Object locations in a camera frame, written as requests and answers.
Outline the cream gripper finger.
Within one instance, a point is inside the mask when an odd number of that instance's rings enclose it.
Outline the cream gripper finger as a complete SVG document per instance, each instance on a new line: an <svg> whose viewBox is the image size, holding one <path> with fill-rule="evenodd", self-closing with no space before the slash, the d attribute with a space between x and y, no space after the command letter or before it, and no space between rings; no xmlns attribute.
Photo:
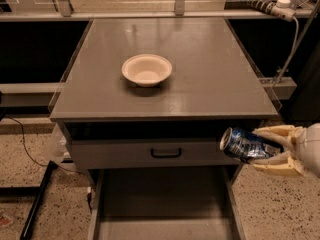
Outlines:
<svg viewBox="0 0 320 240"><path fill-rule="evenodd" d="M256 128L253 134L271 140L282 145L285 149L294 151L298 137L303 133L304 128L294 125L276 125Z"/></svg>
<svg viewBox="0 0 320 240"><path fill-rule="evenodd" d="M268 159L251 159L249 164L257 171L268 175L295 177L305 174L305 167L291 151Z"/></svg>

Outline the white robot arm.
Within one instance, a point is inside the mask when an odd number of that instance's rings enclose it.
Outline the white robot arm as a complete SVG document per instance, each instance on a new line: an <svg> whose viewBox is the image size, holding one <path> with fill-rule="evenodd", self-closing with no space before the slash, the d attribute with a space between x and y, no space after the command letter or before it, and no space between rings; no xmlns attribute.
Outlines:
<svg viewBox="0 0 320 240"><path fill-rule="evenodd" d="M255 129L254 134L280 144L284 151L269 159L250 159L257 171L276 176L320 177L320 124L309 127L277 125Z"/></svg>

